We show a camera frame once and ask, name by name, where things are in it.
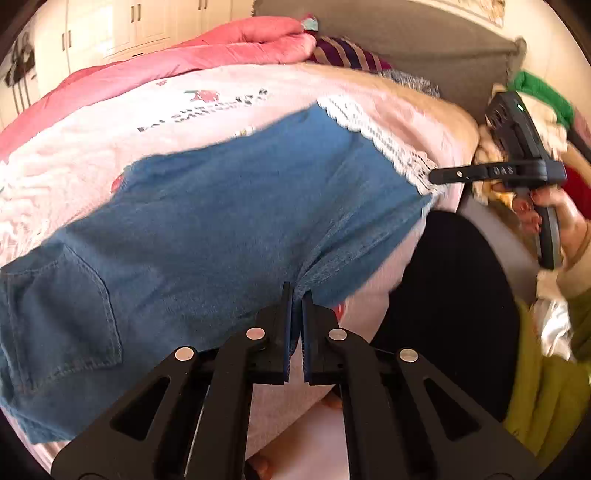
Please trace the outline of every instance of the metal pivot screw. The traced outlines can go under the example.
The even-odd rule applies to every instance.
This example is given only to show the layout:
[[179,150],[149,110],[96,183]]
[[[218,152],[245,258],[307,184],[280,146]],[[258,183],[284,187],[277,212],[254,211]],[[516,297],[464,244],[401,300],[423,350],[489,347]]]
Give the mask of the metal pivot screw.
[[174,353],[174,357],[179,362],[186,362],[187,360],[191,360],[193,358],[193,349],[189,348],[188,346],[181,347]]
[[265,330],[259,327],[249,328],[246,331],[246,336],[250,338],[250,340],[260,340],[265,336]]
[[405,348],[404,350],[400,350],[400,359],[412,364],[418,360],[418,353],[412,348]]
[[329,331],[329,337],[333,340],[341,341],[347,338],[347,332],[345,332],[342,328],[333,328]]

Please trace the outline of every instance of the gray headboard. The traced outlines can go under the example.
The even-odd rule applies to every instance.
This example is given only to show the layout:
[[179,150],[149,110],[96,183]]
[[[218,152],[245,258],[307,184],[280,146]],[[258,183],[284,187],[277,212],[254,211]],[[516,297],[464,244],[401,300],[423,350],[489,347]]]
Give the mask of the gray headboard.
[[255,15],[311,13],[324,35],[347,37],[396,68],[436,82],[442,96],[478,122],[495,82],[521,66],[525,42],[408,0],[256,0]]

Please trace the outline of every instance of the jeans back pocket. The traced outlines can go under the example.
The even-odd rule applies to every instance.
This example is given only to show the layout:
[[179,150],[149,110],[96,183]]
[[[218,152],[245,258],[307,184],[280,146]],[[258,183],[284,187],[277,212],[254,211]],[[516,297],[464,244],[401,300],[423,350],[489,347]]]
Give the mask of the jeans back pocket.
[[27,257],[47,258],[48,251],[50,260],[33,261],[36,268],[19,270],[17,259],[2,269],[1,346],[15,391],[23,394],[122,361],[104,282],[66,245],[43,246]]

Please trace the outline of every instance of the red cloth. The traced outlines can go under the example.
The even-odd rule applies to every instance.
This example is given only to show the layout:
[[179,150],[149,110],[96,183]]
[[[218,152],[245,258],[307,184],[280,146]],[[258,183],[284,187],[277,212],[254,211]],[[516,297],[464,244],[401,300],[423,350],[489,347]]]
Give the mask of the red cloth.
[[565,165],[569,179],[563,189],[573,199],[575,205],[587,220],[591,220],[591,188],[579,173]]
[[316,41],[299,20],[250,17],[220,25],[166,50],[79,70],[31,105],[0,133],[0,161],[42,130],[86,105],[166,77],[223,65],[296,63],[310,57]]

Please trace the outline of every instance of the red striped cloth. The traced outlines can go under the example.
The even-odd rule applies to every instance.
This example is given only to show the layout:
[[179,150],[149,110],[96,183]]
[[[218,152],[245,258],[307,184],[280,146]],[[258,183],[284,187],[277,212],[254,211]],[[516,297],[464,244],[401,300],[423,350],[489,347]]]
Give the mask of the red striped cloth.
[[316,36],[316,49],[308,61],[365,72],[381,72],[392,66],[375,53],[345,38]]

